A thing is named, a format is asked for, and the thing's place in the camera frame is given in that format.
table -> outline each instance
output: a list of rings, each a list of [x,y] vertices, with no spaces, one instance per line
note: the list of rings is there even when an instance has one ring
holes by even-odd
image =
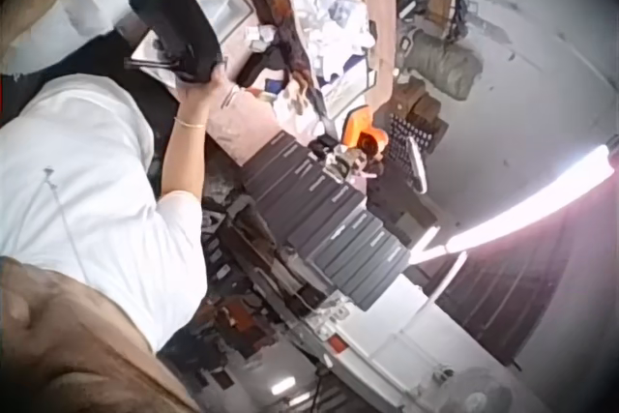
[[[376,23],[379,39],[372,52],[378,70],[377,85],[366,97],[367,103],[376,111],[386,103],[393,92],[393,70],[396,56],[396,0],[366,0],[369,17]],[[245,29],[258,23],[256,15],[247,20],[222,45],[228,57],[228,74],[234,78],[251,55],[245,44]],[[282,128],[271,107],[250,96],[237,98],[227,108],[212,111],[208,125],[209,135],[239,165],[245,164],[257,151],[271,140]],[[284,129],[309,142],[307,134],[297,134],[291,126]]]

white wall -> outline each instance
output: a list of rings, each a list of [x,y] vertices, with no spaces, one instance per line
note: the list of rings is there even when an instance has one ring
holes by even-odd
[[[512,43],[471,26],[485,69],[470,98],[431,92],[451,125],[427,161],[446,232],[514,205],[617,130],[617,0],[472,1]]]

fluorescent light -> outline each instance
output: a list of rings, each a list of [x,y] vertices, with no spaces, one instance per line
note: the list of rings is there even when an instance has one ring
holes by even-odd
[[[271,393],[274,396],[278,396],[279,394],[283,394],[288,389],[294,387],[296,383],[297,381],[294,377],[286,377],[285,379],[271,387]]]
[[[418,253],[411,253],[408,263],[410,265],[416,265],[418,263],[423,263],[424,261],[429,261],[434,258],[438,258],[439,256],[444,256],[447,254],[447,249],[445,246],[436,246],[427,251],[420,251]]]
[[[452,237],[445,246],[411,253],[410,263],[417,264],[447,253],[458,253],[512,234],[547,217],[582,197],[614,173],[608,162],[608,147],[601,145],[554,182],[534,193],[515,207]]]
[[[310,392],[305,392],[304,394],[300,394],[299,396],[293,398],[289,403],[288,406],[296,406],[299,403],[303,403],[306,400],[309,400],[311,397],[311,393]]]
[[[436,237],[436,234],[438,234],[439,230],[440,230],[439,226],[433,226],[424,233],[421,239],[417,241],[417,244],[415,244],[413,248],[411,249],[410,258],[408,259],[409,263],[411,264],[418,263],[418,261],[416,261],[417,257],[420,254],[424,253],[423,251],[426,249],[429,243],[432,242],[432,239]]]

white cloth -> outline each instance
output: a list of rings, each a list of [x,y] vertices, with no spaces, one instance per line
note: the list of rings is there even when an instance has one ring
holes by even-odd
[[[146,120],[113,81],[51,81],[0,130],[0,255],[99,290],[157,351],[197,310],[206,267],[200,203],[156,201],[152,157]]]

crumpled white paper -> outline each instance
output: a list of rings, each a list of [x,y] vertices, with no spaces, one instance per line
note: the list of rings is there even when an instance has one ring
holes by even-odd
[[[291,0],[315,73],[327,81],[343,75],[353,55],[375,45],[363,0]]]

